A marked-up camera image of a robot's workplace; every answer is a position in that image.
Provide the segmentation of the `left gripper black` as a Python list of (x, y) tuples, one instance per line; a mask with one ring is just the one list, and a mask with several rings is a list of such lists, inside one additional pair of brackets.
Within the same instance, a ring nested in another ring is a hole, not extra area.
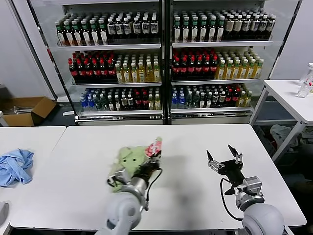
[(161, 153), (156, 153), (154, 157), (150, 157), (146, 163), (139, 167), (139, 178), (149, 180), (153, 172), (158, 170), (160, 165)]

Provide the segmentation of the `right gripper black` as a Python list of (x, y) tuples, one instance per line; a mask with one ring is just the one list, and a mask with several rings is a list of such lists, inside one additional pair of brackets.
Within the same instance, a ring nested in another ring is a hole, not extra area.
[(214, 160), (210, 152), (207, 150), (208, 166), (212, 170), (218, 171), (220, 175), (225, 175), (231, 182), (232, 186), (238, 186), (243, 183), (243, 179), (245, 178), (241, 172), (243, 168), (243, 154), (239, 153), (231, 145), (228, 145), (228, 148), (235, 160), (228, 160), (220, 163)]

